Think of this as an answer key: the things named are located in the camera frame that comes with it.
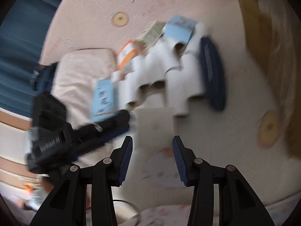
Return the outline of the brown cardboard box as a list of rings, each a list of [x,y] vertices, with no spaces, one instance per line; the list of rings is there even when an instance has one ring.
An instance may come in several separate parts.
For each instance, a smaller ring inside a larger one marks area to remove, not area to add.
[[[291,155],[300,157],[300,19],[288,0],[238,0],[246,48],[267,76]]]

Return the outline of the green white long box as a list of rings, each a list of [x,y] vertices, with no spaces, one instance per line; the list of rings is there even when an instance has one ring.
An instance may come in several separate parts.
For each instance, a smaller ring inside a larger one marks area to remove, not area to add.
[[[162,36],[164,26],[164,22],[151,22],[143,29],[135,41],[144,48],[152,47]]]

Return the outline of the dark blue oval case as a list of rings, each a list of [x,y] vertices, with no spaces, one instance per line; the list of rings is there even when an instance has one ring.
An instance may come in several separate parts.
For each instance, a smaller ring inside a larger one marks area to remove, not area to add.
[[[204,95],[215,111],[226,107],[226,80],[219,51],[211,37],[203,36],[200,40],[200,62],[203,72]]]

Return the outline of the light blue seaweed box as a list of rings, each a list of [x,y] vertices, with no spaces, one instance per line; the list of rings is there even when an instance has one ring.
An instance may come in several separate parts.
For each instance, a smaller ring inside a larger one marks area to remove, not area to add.
[[[91,122],[101,122],[116,112],[115,88],[110,79],[94,81],[92,104],[90,110]]]

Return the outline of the orange white tissue pack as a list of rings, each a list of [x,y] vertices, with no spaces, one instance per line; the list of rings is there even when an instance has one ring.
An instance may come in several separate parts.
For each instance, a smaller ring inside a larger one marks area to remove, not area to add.
[[[132,60],[138,55],[139,49],[132,40],[129,40],[117,55],[117,69],[124,74],[132,72]]]

